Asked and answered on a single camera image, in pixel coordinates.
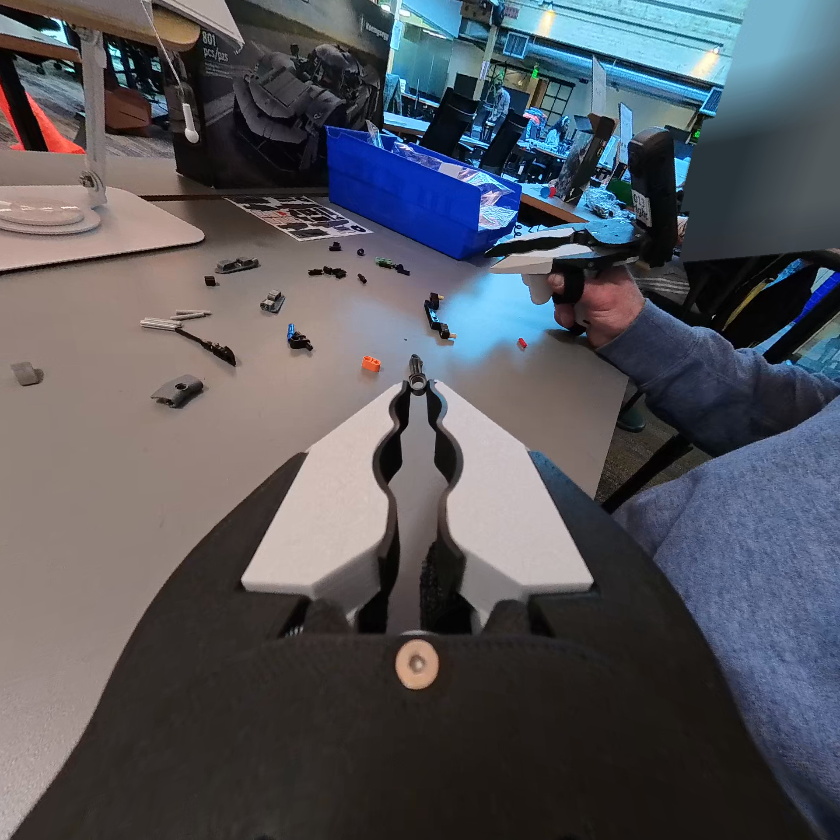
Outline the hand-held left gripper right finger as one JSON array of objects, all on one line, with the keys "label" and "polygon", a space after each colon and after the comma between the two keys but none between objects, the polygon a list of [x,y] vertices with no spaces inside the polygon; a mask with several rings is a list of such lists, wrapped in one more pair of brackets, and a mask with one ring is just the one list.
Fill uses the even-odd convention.
[{"label": "hand-held left gripper right finger", "polygon": [[502,602],[588,592],[592,573],[526,445],[440,381],[427,416],[447,486],[423,563],[423,630],[477,631]]}]

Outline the person's blue sweater torso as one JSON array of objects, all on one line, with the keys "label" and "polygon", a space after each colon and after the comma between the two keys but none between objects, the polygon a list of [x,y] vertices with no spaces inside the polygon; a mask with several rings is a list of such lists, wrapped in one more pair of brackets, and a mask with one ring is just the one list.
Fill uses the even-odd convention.
[{"label": "person's blue sweater torso", "polygon": [[835,398],[615,514],[688,607],[820,838],[839,835],[838,449]]}]

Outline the black lego beam tan pins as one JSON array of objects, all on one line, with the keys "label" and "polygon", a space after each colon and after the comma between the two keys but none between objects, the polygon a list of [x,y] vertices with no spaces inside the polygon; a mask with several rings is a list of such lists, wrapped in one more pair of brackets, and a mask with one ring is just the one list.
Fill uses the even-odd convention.
[{"label": "black lego beam tan pins", "polygon": [[430,292],[428,298],[423,302],[429,328],[437,333],[441,340],[455,341],[456,334],[451,332],[446,322],[440,319],[438,310],[444,298],[436,292]]}]

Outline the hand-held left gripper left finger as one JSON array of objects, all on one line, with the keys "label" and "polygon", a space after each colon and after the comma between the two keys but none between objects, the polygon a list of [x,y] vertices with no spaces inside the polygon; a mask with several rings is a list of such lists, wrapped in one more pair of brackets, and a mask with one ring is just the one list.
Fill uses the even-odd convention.
[{"label": "hand-held left gripper left finger", "polygon": [[358,627],[385,627],[400,554],[390,482],[411,398],[393,385],[307,450],[241,577],[247,591],[328,601]]}]

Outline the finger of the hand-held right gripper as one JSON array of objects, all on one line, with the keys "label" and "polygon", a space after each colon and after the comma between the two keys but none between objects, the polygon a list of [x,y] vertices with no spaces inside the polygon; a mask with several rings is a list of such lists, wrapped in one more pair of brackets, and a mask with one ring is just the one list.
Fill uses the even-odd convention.
[{"label": "finger of the hand-held right gripper", "polygon": [[585,223],[546,227],[500,241],[485,252],[485,257],[503,258],[536,251],[554,252],[557,249],[561,256],[591,256],[594,254],[593,247],[583,241],[583,234]]},{"label": "finger of the hand-held right gripper", "polygon": [[489,268],[493,274],[548,276],[559,257],[554,254],[514,254],[500,259]]}]

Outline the blue plastic bin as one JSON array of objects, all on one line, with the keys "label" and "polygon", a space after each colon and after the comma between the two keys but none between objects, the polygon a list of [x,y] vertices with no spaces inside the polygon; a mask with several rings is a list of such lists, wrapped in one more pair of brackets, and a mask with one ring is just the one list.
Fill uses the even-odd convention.
[{"label": "blue plastic bin", "polygon": [[[368,137],[364,131],[327,129],[329,197],[332,203],[453,259],[467,259],[484,253],[513,232],[518,212],[509,225],[500,230],[477,230],[442,213],[443,200],[434,205],[433,198],[424,197],[420,204],[415,204],[410,200],[410,187],[405,191],[392,192],[385,185],[382,173],[390,155],[372,148]],[[522,194],[521,184],[501,179],[511,189],[520,189]]]}]

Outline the grey curved lego panel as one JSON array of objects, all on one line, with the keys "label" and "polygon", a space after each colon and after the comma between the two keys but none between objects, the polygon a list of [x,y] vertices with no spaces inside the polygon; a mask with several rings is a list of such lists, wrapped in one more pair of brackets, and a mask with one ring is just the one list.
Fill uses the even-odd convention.
[{"label": "grey curved lego panel", "polygon": [[150,399],[171,408],[181,408],[204,390],[204,383],[192,374],[181,374],[161,385]]}]

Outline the person's right hand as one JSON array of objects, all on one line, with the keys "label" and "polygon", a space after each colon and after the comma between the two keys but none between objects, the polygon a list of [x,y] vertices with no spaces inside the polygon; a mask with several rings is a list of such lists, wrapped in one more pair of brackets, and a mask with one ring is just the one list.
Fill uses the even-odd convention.
[{"label": "person's right hand", "polygon": [[626,266],[604,269],[584,282],[581,298],[574,305],[554,304],[554,319],[571,331],[585,327],[585,337],[598,351],[624,333],[643,310],[646,299]]}]

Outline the dark lego box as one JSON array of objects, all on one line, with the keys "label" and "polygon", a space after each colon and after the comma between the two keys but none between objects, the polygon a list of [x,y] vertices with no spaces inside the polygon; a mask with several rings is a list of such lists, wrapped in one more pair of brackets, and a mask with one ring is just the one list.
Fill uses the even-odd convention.
[{"label": "dark lego box", "polygon": [[244,39],[203,28],[168,87],[175,167],[216,189],[325,186],[328,129],[382,126],[393,14],[368,1],[227,2]]}]

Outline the white round pad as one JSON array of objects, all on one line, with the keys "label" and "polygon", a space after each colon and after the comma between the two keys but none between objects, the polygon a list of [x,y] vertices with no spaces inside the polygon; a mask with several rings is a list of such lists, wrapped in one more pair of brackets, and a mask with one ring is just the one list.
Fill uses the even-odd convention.
[{"label": "white round pad", "polygon": [[65,236],[90,232],[102,220],[89,207],[49,201],[1,200],[1,230],[33,236]]}]

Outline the person's right forearm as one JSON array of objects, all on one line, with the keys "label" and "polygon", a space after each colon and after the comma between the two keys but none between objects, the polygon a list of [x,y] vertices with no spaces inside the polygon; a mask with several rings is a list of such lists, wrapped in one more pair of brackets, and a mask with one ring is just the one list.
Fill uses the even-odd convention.
[{"label": "person's right forearm", "polygon": [[838,382],[822,374],[734,349],[650,302],[598,354],[633,381],[657,417],[708,455],[838,457]]}]

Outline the brown box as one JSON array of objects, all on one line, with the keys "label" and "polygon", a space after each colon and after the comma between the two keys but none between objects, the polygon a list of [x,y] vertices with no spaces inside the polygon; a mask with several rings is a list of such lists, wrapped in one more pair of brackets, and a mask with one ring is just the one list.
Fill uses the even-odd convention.
[{"label": "brown box", "polygon": [[152,124],[150,102],[138,91],[116,87],[104,91],[106,131],[147,136]]}]

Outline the tan board with white sheet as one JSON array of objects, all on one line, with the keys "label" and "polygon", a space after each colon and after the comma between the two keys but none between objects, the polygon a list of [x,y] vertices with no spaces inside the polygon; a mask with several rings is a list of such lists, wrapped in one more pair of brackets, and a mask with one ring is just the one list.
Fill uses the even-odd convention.
[{"label": "tan board with white sheet", "polygon": [[225,37],[242,48],[244,39],[225,1],[2,1],[31,14],[58,18],[105,34],[187,51],[201,31]]}]

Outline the black lego lever with axle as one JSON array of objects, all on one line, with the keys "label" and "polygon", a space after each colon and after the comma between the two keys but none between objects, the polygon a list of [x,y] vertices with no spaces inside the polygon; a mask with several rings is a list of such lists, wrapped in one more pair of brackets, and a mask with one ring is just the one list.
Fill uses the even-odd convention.
[{"label": "black lego lever with axle", "polygon": [[197,343],[204,350],[208,351],[219,360],[233,367],[237,366],[235,353],[228,346],[211,340],[202,339],[188,331],[185,331],[182,327],[177,328],[174,332],[175,334],[181,335],[183,338]]}]

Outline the orange fabric item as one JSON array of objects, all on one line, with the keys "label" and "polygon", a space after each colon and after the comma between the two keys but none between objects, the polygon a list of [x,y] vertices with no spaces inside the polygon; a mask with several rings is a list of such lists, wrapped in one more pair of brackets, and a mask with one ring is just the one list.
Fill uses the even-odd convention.
[{"label": "orange fabric item", "polygon": [[5,120],[14,132],[15,151],[43,151],[57,154],[84,154],[78,143],[61,134],[55,124],[30,94],[16,82],[2,81],[1,108]]}]

